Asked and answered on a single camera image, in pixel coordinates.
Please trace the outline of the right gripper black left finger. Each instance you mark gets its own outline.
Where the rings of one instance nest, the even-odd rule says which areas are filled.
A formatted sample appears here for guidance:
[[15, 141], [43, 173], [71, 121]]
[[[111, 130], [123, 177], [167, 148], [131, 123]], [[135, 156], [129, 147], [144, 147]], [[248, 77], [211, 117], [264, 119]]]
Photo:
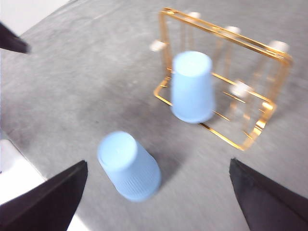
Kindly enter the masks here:
[[65, 231], [81, 201], [88, 177], [82, 160], [36, 188], [0, 206], [2, 231]]

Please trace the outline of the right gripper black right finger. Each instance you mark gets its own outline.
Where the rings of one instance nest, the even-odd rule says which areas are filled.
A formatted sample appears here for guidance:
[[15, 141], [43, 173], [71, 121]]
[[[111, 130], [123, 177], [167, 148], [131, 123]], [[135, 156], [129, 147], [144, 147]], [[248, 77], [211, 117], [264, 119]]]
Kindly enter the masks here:
[[229, 174], [235, 197], [251, 231], [306, 231], [308, 199], [236, 158]]

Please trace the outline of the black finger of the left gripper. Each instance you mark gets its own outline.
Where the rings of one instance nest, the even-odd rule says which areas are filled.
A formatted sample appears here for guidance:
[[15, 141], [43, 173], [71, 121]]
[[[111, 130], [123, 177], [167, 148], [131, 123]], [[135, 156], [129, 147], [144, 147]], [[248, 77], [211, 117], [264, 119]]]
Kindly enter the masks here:
[[0, 48], [18, 53], [30, 53], [30, 46], [4, 24], [0, 24]]

